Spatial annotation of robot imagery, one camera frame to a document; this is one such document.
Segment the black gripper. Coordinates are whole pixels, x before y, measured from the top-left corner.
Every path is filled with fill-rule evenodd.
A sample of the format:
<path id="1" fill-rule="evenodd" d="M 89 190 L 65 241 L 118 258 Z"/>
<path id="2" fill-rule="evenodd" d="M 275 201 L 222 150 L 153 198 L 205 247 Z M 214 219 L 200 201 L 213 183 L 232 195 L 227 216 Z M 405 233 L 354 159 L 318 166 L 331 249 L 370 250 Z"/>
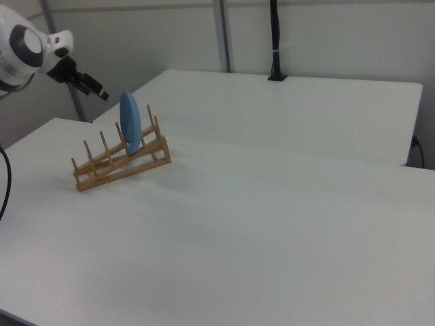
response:
<path id="1" fill-rule="evenodd" d="M 70 56 L 62 58 L 46 75 L 58 83 L 71 84 L 85 95 L 93 93 L 103 101 L 107 101 L 109 98 L 109 94 L 101 83 L 87 73 L 77 71 L 77 63 Z"/>

